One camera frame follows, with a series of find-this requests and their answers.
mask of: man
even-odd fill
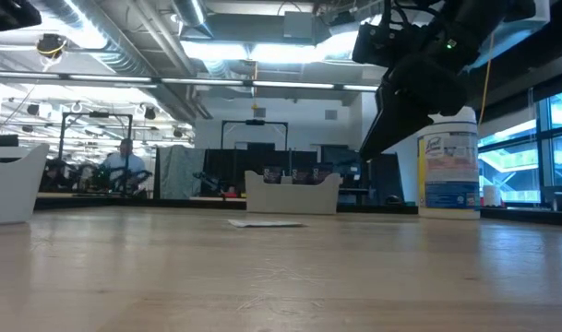
[[[143,159],[133,154],[133,141],[129,138],[125,138],[121,141],[121,146],[119,148],[120,153],[113,153],[109,155],[102,165],[110,168],[120,168],[125,167],[126,159],[129,159],[129,167],[132,173],[145,171],[145,163]],[[111,174],[111,180],[119,177],[121,172],[113,172]]]

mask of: vent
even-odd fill
[[[254,109],[254,117],[256,118],[265,118],[266,117],[266,108],[264,107],[257,107]]]
[[[338,120],[338,111],[326,110],[326,120]]]

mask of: disinfecting wipes container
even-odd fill
[[[435,121],[418,136],[420,217],[479,219],[475,111],[464,107],[455,116],[431,115]]]

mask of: product label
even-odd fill
[[[421,207],[479,208],[477,135],[467,132],[424,136],[420,144],[424,190]]]
[[[479,184],[447,182],[426,184],[426,206],[429,208],[468,208],[479,206]]]

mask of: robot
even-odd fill
[[[500,22],[535,15],[533,0],[445,0],[439,11],[431,6],[440,0],[412,2],[415,6],[386,0],[380,24],[359,28],[354,62],[388,68],[376,92],[377,116],[359,151],[363,160],[432,124],[429,114],[457,114],[468,99],[458,74],[478,59]],[[434,18],[419,27],[408,22],[403,9]],[[394,21],[393,13],[401,20]]]

